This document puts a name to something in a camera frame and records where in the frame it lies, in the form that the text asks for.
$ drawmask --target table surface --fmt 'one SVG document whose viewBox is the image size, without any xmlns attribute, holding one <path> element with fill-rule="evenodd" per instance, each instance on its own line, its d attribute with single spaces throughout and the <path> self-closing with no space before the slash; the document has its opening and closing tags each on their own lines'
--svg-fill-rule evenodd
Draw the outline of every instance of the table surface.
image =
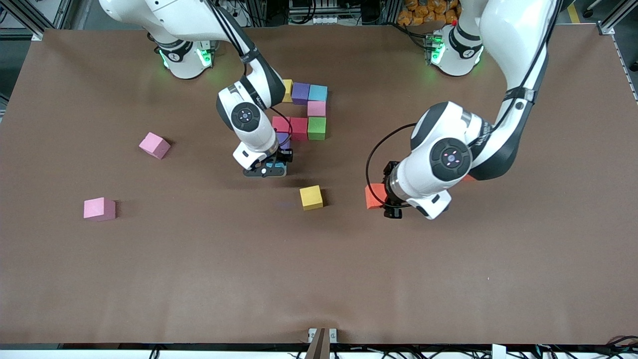
<svg viewBox="0 0 638 359">
<path fill-rule="evenodd" d="M 452 78 L 390 27 L 249 32 L 284 78 L 329 87 L 326 141 L 283 179 L 244 178 L 215 110 L 232 52 L 195 80 L 141 31 L 47 31 L 0 130 L 0 342 L 604 343 L 638 332 L 636 102 L 611 37 L 557 26 L 538 105 L 503 177 L 460 183 L 434 221 L 366 210 L 373 145 L 452 100 L 492 120 L 484 56 Z M 278 106 L 291 116 L 303 107 Z M 157 160 L 137 144 L 173 142 Z M 409 133 L 371 166 L 409 152 Z M 327 206 L 302 211 L 299 188 Z M 118 218 L 82 219 L 85 199 Z"/>
</svg>

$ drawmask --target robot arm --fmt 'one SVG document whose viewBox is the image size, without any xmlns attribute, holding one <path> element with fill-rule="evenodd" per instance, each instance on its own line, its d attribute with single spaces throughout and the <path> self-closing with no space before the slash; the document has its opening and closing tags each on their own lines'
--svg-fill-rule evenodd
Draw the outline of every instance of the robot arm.
<svg viewBox="0 0 638 359">
<path fill-rule="evenodd" d="M 231 43 L 242 63 L 252 69 L 248 76 L 243 75 L 217 97 L 221 119 L 241 140 L 233 156 L 247 176 L 286 174 L 292 151 L 279 149 L 274 129 L 264 113 L 283 100 L 283 81 L 225 9 L 199 0 L 100 0 L 100 3 L 114 19 L 145 27 L 173 73 L 188 72 L 194 77 L 193 74 L 197 76 L 205 69 L 194 44 L 206 40 Z"/>
<path fill-rule="evenodd" d="M 498 119 L 492 125 L 452 102 L 430 107 L 412 132 L 410 155 L 400 163 L 389 163 L 384 171 L 386 217 L 401 218 L 400 207 L 407 202 L 434 219 L 452 199 L 447 189 L 468 173 L 477 180 L 489 180 L 509 170 L 545 73 L 547 39 L 558 6 L 557 0 L 463 3 L 459 24 L 465 25 L 461 30 L 443 29 L 433 63 L 437 65 L 438 60 L 437 66 L 443 64 L 444 71 L 452 71 L 455 64 L 461 72 L 471 70 L 478 62 L 482 40 L 507 82 Z M 473 30 L 479 30 L 480 36 L 471 34 Z M 469 37 L 475 43 L 467 42 Z"/>
</svg>

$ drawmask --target wooden block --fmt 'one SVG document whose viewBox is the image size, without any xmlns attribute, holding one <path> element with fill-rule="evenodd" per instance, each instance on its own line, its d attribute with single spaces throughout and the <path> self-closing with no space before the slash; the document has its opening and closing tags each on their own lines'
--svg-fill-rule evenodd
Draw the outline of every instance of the wooden block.
<svg viewBox="0 0 638 359">
<path fill-rule="evenodd" d="M 311 141 L 325 140 L 325 117 L 308 118 L 308 139 Z"/>
<path fill-rule="evenodd" d="M 272 117 L 272 128 L 275 130 L 275 132 L 281 134 L 287 134 L 288 132 L 290 132 L 290 125 L 288 124 L 288 121 L 286 121 L 286 119 L 281 116 Z"/>
<path fill-rule="evenodd" d="M 166 155 L 170 145 L 160 136 L 149 132 L 146 137 L 144 137 L 144 140 L 140 142 L 139 147 L 149 155 L 162 159 L 164 155 Z"/>
<path fill-rule="evenodd" d="M 325 117 L 325 102 L 308 101 L 308 117 L 310 116 Z"/>
<path fill-rule="evenodd" d="M 304 211 L 323 207 L 321 188 L 319 186 L 300 188 L 299 194 L 301 195 L 301 205 L 304 207 Z"/>
<path fill-rule="evenodd" d="M 310 85 L 310 91 L 308 93 L 308 101 L 323 101 L 328 100 L 328 87 L 321 85 Z"/>
<path fill-rule="evenodd" d="M 84 201 L 84 219 L 93 222 L 115 219 L 115 201 L 104 197 Z"/>
<path fill-rule="evenodd" d="M 293 141 L 308 141 L 308 119 L 303 117 L 290 118 L 292 124 Z"/>
<path fill-rule="evenodd" d="M 307 105 L 308 94 L 310 93 L 310 85 L 295 82 L 292 86 L 292 103 L 295 105 Z"/>
<path fill-rule="evenodd" d="M 287 138 L 288 138 L 288 134 L 277 134 L 277 142 L 279 143 L 279 148 L 290 149 L 290 141 L 284 143 L 284 141 L 286 141 Z"/>
<path fill-rule="evenodd" d="M 283 95 L 283 101 L 292 102 L 292 80 L 284 80 L 283 85 L 286 87 L 286 93 Z"/>
<path fill-rule="evenodd" d="M 377 197 L 382 199 L 384 202 L 388 199 L 388 194 L 385 193 L 385 185 L 383 183 L 370 183 L 370 187 L 372 187 L 372 191 L 376 194 Z M 370 187 L 366 185 L 366 208 L 369 210 L 375 208 L 381 208 L 383 203 L 379 202 L 370 192 Z"/>
</svg>

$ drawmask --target gray floor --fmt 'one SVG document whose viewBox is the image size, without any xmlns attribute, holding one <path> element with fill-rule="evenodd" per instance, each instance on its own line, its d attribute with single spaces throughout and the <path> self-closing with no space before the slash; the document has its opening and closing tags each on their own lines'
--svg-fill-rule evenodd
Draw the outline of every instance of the gray floor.
<svg viewBox="0 0 638 359">
<path fill-rule="evenodd" d="M 75 28 L 86 30 L 140 29 L 139 26 L 122 24 L 111 19 L 101 9 L 98 0 L 84 1 L 83 10 L 75 19 Z M 604 0 L 594 9 L 594 16 L 584 19 L 582 12 L 592 2 L 593 0 L 577 0 L 575 2 L 581 22 L 595 22 L 603 19 L 617 3 L 613 0 Z M 558 22 L 563 24 L 571 22 L 567 11 L 560 14 Z M 638 8 L 623 19 L 615 30 L 618 47 L 625 63 L 629 66 L 638 59 Z M 0 93 L 11 95 L 28 50 L 29 42 L 0 41 Z M 638 72 L 629 72 L 629 76 L 634 84 L 638 84 Z"/>
</svg>

